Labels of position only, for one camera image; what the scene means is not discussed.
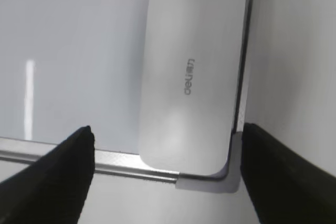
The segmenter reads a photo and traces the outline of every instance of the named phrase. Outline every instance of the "white surface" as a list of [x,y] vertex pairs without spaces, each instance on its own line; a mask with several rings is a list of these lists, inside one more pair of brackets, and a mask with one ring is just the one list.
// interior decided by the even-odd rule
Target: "white surface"
[[[0,181],[25,166],[0,162]],[[257,224],[244,183],[235,194],[177,190],[174,185],[95,175],[79,224]]]
[[0,0],[0,136],[138,152],[148,0]]
[[245,0],[150,0],[140,156],[152,167],[212,175],[227,161]]
[[336,1],[256,4],[246,119],[336,176]]

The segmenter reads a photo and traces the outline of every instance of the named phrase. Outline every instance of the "metal edge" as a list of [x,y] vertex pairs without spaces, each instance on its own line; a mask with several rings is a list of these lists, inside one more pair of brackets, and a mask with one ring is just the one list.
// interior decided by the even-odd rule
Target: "metal edge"
[[[0,160],[31,164],[49,153],[56,145],[0,138]],[[176,183],[179,173],[151,168],[139,155],[95,151],[96,174],[141,178],[157,182]]]
[[[246,70],[246,50],[248,44],[248,28],[251,16],[252,2],[253,0],[247,0],[247,13],[244,24],[243,47],[241,53],[239,81],[237,88],[237,105],[232,136],[234,136],[237,131],[241,131],[244,126],[249,75],[249,73],[246,73],[244,70]],[[56,145],[54,144],[0,138],[0,160],[31,164],[37,161],[40,157],[50,152],[55,146]],[[179,178],[202,180],[206,182],[220,182],[227,177],[228,173],[228,168],[224,167],[224,173],[219,173],[210,177],[189,174],[180,175],[179,172],[154,169],[142,162],[140,156],[135,154],[96,150],[95,156],[95,173],[97,174],[139,178],[156,182],[175,184]]]

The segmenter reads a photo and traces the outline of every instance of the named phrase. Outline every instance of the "deli logo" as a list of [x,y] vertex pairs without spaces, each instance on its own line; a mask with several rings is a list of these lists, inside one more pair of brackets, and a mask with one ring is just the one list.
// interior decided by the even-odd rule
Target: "deli logo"
[[185,74],[185,87],[184,87],[185,95],[191,94],[191,86],[192,86],[191,81],[193,80],[193,77],[194,77],[194,65],[195,65],[195,60],[189,59],[187,63],[186,74]]

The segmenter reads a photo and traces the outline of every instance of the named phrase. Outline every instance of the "whiteboard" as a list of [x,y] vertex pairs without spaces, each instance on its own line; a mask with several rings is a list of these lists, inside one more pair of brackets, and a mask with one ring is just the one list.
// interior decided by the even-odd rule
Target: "whiteboard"
[[0,0],[0,136],[138,153],[149,0]]

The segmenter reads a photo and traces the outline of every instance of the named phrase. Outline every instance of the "white wall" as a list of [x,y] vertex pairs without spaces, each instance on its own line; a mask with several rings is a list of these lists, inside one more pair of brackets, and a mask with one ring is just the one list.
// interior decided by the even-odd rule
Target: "white wall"
[[[25,165],[0,162],[0,181]],[[79,224],[255,224],[244,183],[235,194],[177,190],[174,185],[95,175]]]
[[247,121],[336,176],[336,1],[256,4]]

